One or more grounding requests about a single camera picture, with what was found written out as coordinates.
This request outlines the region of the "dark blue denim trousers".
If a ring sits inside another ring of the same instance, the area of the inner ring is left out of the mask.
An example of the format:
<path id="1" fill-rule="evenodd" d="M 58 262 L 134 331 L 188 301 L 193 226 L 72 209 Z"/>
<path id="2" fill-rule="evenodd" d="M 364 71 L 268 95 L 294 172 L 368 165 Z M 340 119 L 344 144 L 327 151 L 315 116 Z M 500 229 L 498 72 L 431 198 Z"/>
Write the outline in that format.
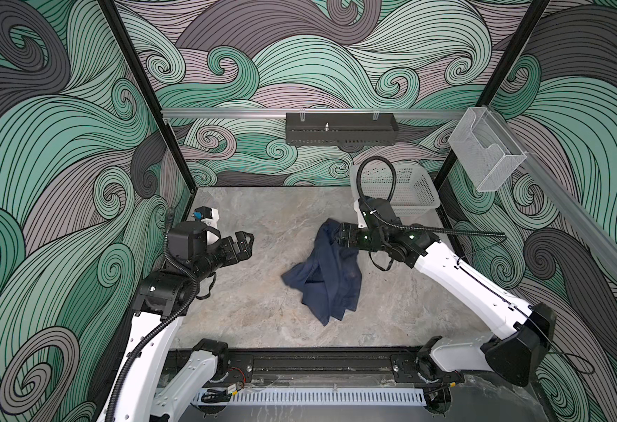
<path id="1" fill-rule="evenodd" d="M 326 220 L 308 258 L 281 276 L 285 285 L 301 292 L 301 303 L 322 325 L 356 311 L 362 287 L 359 251 L 338 244 L 340 226 L 336 220 Z"/>

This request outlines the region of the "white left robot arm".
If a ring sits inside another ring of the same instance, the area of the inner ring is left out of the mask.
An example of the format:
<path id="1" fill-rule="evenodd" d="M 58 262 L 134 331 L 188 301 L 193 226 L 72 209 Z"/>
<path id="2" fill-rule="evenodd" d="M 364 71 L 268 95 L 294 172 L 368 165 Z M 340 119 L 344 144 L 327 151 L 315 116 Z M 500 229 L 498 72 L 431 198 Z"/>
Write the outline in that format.
<path id="1" fill-rule="evenodd" d="M 227 345 L 206 339 L 188 354 L 167 386 L 158 386 L 187 311 L 212 293 L 201 288 L 202 281 L 215 281 L 218 270 L 252 256 L 253 234 L 238 231 L 222 237 L 217 221 L 213 211 L 201 220 L 178 225 L 167 221 L 165 265 L 146 276 L 136 290 L 124 356 L 98 420 L 178 421 L 209 381 L 226 377 Z"/>

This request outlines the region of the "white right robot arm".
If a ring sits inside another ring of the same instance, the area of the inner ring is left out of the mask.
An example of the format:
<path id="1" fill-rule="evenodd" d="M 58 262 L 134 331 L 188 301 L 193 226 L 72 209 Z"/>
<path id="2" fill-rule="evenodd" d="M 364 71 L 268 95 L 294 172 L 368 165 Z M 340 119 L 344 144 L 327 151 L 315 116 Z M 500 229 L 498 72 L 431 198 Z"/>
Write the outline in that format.
<path id="1" fill-rule="evenodd" d="M 491 372 L 512 385 L 528 385 L 553 344 L 554 311 L 500 288 L 454 254 L 437 230 L 403 225 L 387 200 L 365 197 L 354 207 L 357 223 L 340 225 L 335 235 L 339 245 L 383 251 L 436 281 L 488 328 L 465 339 L 429 340 L 417 355 L 421 376 L 438 381 L 465 371 Z"/>

